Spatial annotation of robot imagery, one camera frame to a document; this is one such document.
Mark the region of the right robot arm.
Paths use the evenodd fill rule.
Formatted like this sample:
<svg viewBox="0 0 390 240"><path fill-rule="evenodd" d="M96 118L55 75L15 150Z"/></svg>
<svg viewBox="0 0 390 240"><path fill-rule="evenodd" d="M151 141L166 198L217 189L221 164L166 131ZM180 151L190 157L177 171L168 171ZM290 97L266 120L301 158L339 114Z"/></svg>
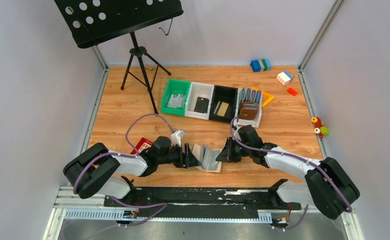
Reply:
<svg viewBox="0 0 390 240"><path fill-rule="evenodd" d="M255 128L245 125L231 127L217 162L237 163L249 157L255 164L280 170L304 182L284 181L277 186L278 199L284 203L315 206L323 215L335 220L343 212L351 212L360 191L339 162L307 158L284 150L271 142L264 142Z"/></svg>

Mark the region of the beige card holder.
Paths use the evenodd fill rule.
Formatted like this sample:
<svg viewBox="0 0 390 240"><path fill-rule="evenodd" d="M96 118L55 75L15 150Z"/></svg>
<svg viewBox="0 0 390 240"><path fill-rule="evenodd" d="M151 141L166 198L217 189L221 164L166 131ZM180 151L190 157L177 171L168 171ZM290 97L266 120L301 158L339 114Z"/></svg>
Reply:
<svg viewBox="0 0 390 240"><path fill-rule="evenodd" d="M194 168L211 173L221 171L222 162L216 161L222 151L221 149L210 149L207 145L194 144L191 151L199 162L199 165Z"/></svg>

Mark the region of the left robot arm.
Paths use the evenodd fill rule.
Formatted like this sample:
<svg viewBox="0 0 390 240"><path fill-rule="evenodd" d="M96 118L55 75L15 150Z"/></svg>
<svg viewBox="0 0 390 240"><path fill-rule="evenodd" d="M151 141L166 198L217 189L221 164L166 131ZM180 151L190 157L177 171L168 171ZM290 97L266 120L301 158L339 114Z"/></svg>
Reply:
<svg viewBox="0 0 390 240"><path fill-rule="evenodd" d="M112 151L98 142L66 164L63 174L81 199L95 194L124 199L134 188L124 175L147 177L162 164L188 169L201 163L188 144L173 144L170 138L159 136L134 155Z"/></svg>

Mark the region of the red object under arm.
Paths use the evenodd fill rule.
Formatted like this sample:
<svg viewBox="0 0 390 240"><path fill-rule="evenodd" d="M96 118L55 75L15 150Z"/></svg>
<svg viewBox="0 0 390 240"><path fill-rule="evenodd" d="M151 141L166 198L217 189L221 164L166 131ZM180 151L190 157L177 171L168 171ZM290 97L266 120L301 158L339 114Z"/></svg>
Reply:
<svg viewBox="0 0 390 240"><path fill-rule="evenodd" d="M152 146L153 142L148 140L147 138L145 137L142 137L139 142L135 145L135 148L137 149L137 151L135 149L133 149L131 151L131 155L135 155L136 152L138 152L139 154L145 150L145 149L148 149Z"/></svg>

